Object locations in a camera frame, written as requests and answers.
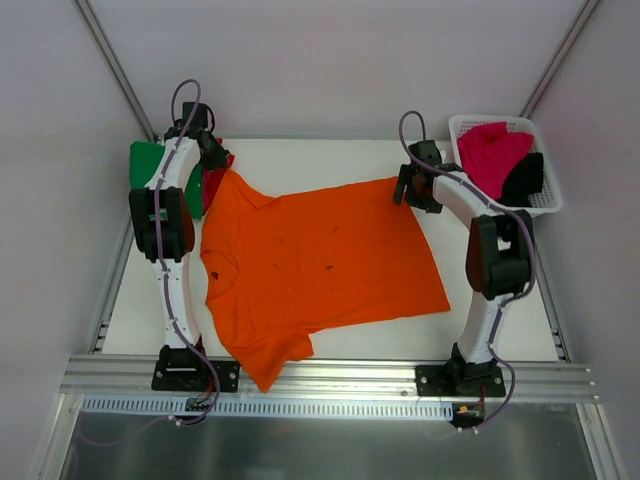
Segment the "orange t shirt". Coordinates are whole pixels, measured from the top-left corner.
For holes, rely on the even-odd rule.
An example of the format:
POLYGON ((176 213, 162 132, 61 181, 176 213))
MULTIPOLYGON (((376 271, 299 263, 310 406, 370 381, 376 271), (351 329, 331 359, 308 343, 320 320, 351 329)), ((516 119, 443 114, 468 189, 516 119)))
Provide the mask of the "orange t shirt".
POLYGON ((430 246, 394 178, 270 197, 228 171, 201 231, 206 305, 262 391, 318 331, 446 312, 430 246))

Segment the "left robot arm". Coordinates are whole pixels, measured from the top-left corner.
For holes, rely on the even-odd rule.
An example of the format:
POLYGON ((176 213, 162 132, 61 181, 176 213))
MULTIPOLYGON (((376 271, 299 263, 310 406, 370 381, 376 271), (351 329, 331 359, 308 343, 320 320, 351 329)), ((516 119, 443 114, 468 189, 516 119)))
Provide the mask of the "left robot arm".
POLYGON ((158 281, 164 316, 164 344, 157 377, 174 378, 188 390, 208 381, 209 367, 194 314, 189 262, 195 247, 194 218, 187 201, 192 173, 214 173, 229 167, 229 153, 213 135, 212 109, 185 102, 163 140, 149 147, 160 155, 150 175, 133 186, 128 202, 138 250, 149 261, 158 281))

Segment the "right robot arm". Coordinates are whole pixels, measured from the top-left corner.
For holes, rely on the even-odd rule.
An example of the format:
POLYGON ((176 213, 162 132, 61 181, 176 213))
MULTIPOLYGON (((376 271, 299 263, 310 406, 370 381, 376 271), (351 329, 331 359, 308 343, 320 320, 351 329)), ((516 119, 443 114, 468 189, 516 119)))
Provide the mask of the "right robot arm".
POLYGON ((416 370, 422 396, 501 397, 504 383, 496 343, 509 306, 528 295, 536 279, 532 221, 525 210, 506 210, 473 186, 454 163, 445 163, 432 140, 404 147, 393 194, 427 213, 451 211, 467 228, 465 272, 472 289, 466 324, 444 365, 416 370))

